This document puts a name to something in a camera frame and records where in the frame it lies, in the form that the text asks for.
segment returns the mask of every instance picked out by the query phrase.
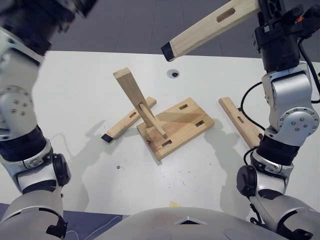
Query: wooden board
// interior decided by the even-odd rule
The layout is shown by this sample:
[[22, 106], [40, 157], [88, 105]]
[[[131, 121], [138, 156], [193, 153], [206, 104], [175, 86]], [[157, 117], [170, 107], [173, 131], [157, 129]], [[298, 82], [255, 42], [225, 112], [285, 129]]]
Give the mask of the wooden board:
[[162, 47], [162, 52], [168, 61], [186, 55], [258, 13], [259, 9], [258, 0], [231, 0], [173, 38]]
[[[152, 108], [157, 100], [148, 96], [146, 98], [146, 103], [149, 108]], [[128, 130], [136, 121], [140, 119], [140, 114], [136, 109], [133, 109], [128, 115], [126, 115], [123, 119], [121, 119], [116, 125], [114, 125], [106, 134], [109, 136], [108, 141], [111, 143], [114, 139], [120, 137], [126, 130]]]
[[147, 127], [150, 128], [153, 126], [152, 122], [149, 120], [149, 118], [146, 116], [146, 114], [141, 110], [139, 107], [139, 104], [143, 104], [146, 109], [150, 112], [152, 116], [153, 113], [148, 107], [148, 104], [146, 103], [145, 97], [143, 96], [134, 76], [130, 72], [130, 70], [126, 67], [124, 69], [121, 69], [113, 74], [115, 79], [120, 84], [121, 88], [135, 107], [135, 109], [138, 111], [140, 116], [142, 117], [143, 121], [146, 123]]
[[220, 98], [219, 103], [235, 125], [236, 129], [238, 129], [248, 146], [251, 149], [259, 146], [259, 134], [261, 134], [261, 132], [243, 115], [242, 112], [238, 110], [230, 97]]
[[156, 119], [166, 132], [167, 139], [154, 126], [146, 128], [146, 124], [141, 123], [137, 128], [157, 160], [163, 159], [214, 125], [213, 119], [192, 98], [158, 114]]

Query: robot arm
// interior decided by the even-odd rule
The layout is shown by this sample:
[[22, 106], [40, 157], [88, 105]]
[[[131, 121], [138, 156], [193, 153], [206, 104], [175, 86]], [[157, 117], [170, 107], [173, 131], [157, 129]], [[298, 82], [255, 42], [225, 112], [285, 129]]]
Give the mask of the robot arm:
[[267, 71], [262, 84], [270, 106], [270, 127], [251, 154], [251, 165], [240, 168], [237, 188], [269, 230], [288, 239], [318, 239], [320, 213], [284, 194], [299, 148], [319, 127], [308, 66], [299, 64], [297, 38], [310, 37], [320, 28], [320, 7], [311, 8], [305, 19], [297, 22], [303, 13], [301, 5], [286, 12], [282, 1], [278, 6], [267, 2], [260, 1], [260, 27], [255, 30], [254, 42]]
[[0, 239], [62, 239], [61, 189], [71, 174], [54, 153], [34, 112], [32, 89], [56, 31], [76, 12], [88, 15], [97, 0], [16, 0], [0, 28], [0, 159], [20, 197], [0, 224]]

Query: white table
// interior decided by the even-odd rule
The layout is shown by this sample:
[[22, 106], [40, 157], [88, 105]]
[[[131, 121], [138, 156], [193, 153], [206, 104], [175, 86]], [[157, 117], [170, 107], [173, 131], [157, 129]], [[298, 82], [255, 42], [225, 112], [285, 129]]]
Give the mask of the white table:
[[[100, 137], [133, 109], [112, 74], [124, 67], [133, 72], [145, 97], [156, 98], [155, 114], [192, 97], [215, 126], [162, 164], [135, 127], [108, 145]], [[180, 77], [167, 77], [169, 69], [179, 70]], [[65, 210], [132, 215], [174, 201], [247, 218], [249, 201], [238, 193], [236, 176], [249, 148], [218, 99], [229, 96], [239, 105], [264, 74], [262, 61], [253, 58], [184, 56], [169, 63], [151, 54], [49, 52], [33, 94], [39, 126], [72, 172], [62, 190]], [[315, 107], [320, 113], [320, 106]], [[262, 87], [248, 96], [245, 109], [269, 125]], [[319, 147], [320, 130], [300, 149], [287, 188], [288, 195], [317, 211]], [[19, 193], [3, 167], [0, 181], [0, 202], [10, 203]]]

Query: rectangular slot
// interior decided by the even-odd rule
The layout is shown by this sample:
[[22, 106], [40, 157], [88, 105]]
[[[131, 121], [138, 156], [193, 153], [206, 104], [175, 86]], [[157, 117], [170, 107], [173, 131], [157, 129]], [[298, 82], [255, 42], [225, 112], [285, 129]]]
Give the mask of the rectangular slot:
[[232, 16], [233, 14], [235, 14], [236, 10], [234, 8], [230, 8], [229, 10], [225, 11], [224, 13], [222, 13], [221, 15], [219, 15], [216, 18], [216, 21], [218, 23], [221, 23], [223, 20], [226, 20], [227, 18], [229, 18], [230, 16]]
[[201, 126], [201, 125], [204, 124], [204, 123], [205, 123], [205, 122], [204, 122], [203, 120], [201, 120], [200, 122], [196, 123], [195, 126], [196, 126], [196, 127], [199, 127], [199, 126]]
[[133, 112], [130, 116], [129, 116], [129, 118], [132, 118], [134, 115], [136, 115], [137, 113], [136, 112]]
[[185, 109], [186, 107], [188, 107], [188, 104], [185, 104], [185, 105], [179, 107], [179, 109], [182, 110], [182, 109]]
[[165, 143], [162, 144], [162, 147], [163, 147], [163, 148], [166, 148], [166, 147], [168, 147], [170, 144], [172, 144], [172, 141], [171, 141], [171, 140], [166, 141]]
[[239, 119], [240, 123], [242, 123], [242, 124], [245, 123], [240, 116], [238, 116], [238, 119]]

